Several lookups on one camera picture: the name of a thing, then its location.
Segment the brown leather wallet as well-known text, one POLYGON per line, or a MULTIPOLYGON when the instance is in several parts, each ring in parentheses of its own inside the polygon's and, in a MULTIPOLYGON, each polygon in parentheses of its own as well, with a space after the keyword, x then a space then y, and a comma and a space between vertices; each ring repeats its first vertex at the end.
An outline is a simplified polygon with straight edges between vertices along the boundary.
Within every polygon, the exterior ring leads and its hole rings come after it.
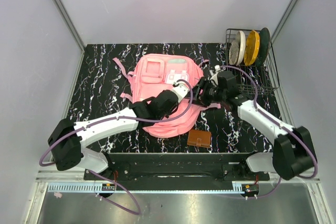
POLYGON ((187 145, 209 148, 211 139, 211 132, 192 129, 188 133, 187 145))

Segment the pink student backpack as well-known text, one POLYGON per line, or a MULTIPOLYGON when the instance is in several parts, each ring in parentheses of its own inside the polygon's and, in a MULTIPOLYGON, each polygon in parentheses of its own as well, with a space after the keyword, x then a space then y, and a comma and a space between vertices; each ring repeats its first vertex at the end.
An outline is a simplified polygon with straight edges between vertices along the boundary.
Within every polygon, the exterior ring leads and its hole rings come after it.
POLYGON ((131 95, 120 96, 132 102, 137 117, 155 121, 139 123, 151 136, 170 138, 187 133, 201 111, 221 107, 218 102, 189 104, 189 88, 204 76, 200 66, 189 57, 148 54, 130 72, 126 72, 118 58, 113 61, 131 87, 131 95))

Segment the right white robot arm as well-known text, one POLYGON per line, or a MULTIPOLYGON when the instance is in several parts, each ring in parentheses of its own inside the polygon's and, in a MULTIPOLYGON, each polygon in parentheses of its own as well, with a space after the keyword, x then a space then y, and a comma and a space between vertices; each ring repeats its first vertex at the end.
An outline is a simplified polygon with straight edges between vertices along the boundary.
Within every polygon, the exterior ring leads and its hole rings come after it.
POLYGON ((316 176, 317 158, 309 130, 289 125, 261 108, 255 99, 239 90, 231 71, 202 77, 193 88, 193 103, 203 107, 219 103, 254 126, 273 145, 271 153, 254 153, 246 157, 238 167, 242 179, 250 180, 258 172, 267 172, 290 180, 302 177, 311 168, 310 177, 316 176))

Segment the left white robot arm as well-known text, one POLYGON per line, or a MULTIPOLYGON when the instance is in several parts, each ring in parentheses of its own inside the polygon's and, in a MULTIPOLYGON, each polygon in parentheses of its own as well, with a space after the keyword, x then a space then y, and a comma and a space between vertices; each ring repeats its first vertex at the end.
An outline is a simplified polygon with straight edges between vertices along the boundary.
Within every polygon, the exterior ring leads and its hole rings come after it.
POLYGON ((109 179, 113 167, 107 156, 92 151, 89 145, 108 136, 131 132, 156 123, 166 122, 183 97, 175 89, 164 90, 155 97, 136 102, 112 115, 91 121, 59 121, 48 139, 49 149, 58 171, 76 166, 93 170, 99 178, 109 179))

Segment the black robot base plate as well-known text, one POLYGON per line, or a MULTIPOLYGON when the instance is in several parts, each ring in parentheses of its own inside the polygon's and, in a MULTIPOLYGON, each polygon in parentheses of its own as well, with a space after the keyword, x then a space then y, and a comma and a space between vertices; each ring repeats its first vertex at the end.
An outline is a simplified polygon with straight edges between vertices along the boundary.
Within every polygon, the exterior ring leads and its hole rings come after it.
POLYGON ((253 173, 244 164, 248 153, 112 153, 111 167, 100 175, 118 181, 139 178, 206 177, 224 181, 268 181, 265 172, 253 173))

